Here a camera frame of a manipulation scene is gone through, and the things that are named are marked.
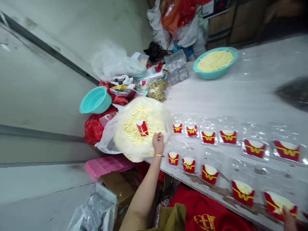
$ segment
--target red fries box charm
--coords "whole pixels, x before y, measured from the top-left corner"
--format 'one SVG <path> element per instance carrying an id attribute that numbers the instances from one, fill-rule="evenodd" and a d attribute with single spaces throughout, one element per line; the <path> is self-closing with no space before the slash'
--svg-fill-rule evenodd
<path id="1" fill-rule="evenodd" d="M 137 123 L 137 127 L 138 127 L 140 135 L 142 137 L 146 137 L 146 136 L 149 135 L 148 128 L 147 128 L 147 125 L 145 124 L 144 120 L 139 121 Z"/>

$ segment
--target pink plastic crate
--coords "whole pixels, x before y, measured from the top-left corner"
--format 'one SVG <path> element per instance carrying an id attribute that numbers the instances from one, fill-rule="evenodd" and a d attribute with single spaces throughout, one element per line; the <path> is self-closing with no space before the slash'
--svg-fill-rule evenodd
<path id="1" fill-rule="evenodd" d="M 93 180 L 112 171 L 124 172 L 135 166 L 135 163 L 127 159 L 123 154 L 111 155 L 86 162 L 86 170 Z"/>

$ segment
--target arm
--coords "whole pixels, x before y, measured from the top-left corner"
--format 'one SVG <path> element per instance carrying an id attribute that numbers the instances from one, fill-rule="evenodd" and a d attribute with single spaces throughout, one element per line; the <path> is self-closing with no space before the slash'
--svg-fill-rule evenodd
<path id="1" fill-rule="evenodd" d="M 164 153 L 164 137 L 161 133 L 153 136 L 152 141 L 155 155 Z M 152 164 L 145 175 L 141 185 L 136 191 L 127 213 L 124 217 L 120 231 L 137 231 L 147 229 L 147 220 L 150 213 L 160 170 L 162 157 L 154 156 Z"/>

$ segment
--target red fabric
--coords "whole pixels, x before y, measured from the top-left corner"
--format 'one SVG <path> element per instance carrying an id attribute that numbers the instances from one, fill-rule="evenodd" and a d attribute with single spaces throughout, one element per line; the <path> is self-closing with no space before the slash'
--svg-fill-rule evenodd
<path id="1" fill-rule="evenodd" d="M 217 201 L 203 194 L 179 185 L 170 203 L 186 207 L 185 230 L 189 231 L 255 231 L 243 218 L 228 211 Z"/>
<path id="2" fill-rule="evenodd" d="M 117 111 L 118 109 L 116 109 L 116 107 L 110 105 L 104 113 L 91 115 L 84 126 L 84 141 L 89 145 L 94 145 L 99 142 L 104 131 L 104 127 L 100 123 L 99 119 L 105 115 L 112 114 Z"/>

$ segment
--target cardboard box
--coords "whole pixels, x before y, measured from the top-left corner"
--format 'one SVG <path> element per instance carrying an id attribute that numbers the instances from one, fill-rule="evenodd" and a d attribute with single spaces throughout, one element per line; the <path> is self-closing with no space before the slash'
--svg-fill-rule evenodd
<path id="1" fill-rule="evenodd" d="M 108 173 L 101 176 L 100 179 L 103 186 L 117 195 L 118 211 L 113 231 L 118 231 L 135 191 L 118 172 Z"/>

